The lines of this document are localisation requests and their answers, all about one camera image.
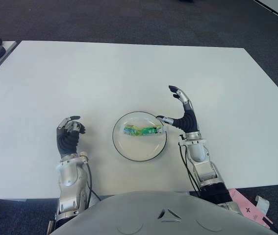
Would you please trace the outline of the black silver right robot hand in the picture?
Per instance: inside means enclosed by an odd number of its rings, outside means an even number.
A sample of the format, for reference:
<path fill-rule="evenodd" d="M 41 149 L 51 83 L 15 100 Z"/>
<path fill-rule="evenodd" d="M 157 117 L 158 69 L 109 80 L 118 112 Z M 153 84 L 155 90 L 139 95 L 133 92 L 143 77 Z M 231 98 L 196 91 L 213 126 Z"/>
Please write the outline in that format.
<path fill-rule="evenodd" d="M 178 99 L 183 106 L 184 114 L 181 118 L 170 118 L 165 116 L 157 116 L 156 118 L 163 123 L 169 124 L 182 130 L 184 133 L 198 132 L 198 123 L 195 116 L 195 112 L 189 97 L 183 90 L 176 86 L 169 85 L 169 90 L 173 93 L 173 97 Z"/>

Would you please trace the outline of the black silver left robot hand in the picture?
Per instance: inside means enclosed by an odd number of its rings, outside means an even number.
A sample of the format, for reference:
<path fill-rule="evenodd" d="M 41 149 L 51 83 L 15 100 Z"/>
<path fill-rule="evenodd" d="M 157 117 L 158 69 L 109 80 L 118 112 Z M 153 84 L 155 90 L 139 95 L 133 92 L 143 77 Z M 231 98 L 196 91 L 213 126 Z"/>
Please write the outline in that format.
<path fill-rule="evenodd" d="M 77 153 L 80 134 L 85 134 L 85 126 L 78 120 L 80 116 L 64 118 L 56 129 L 56 144 L 61 158 Z"/>

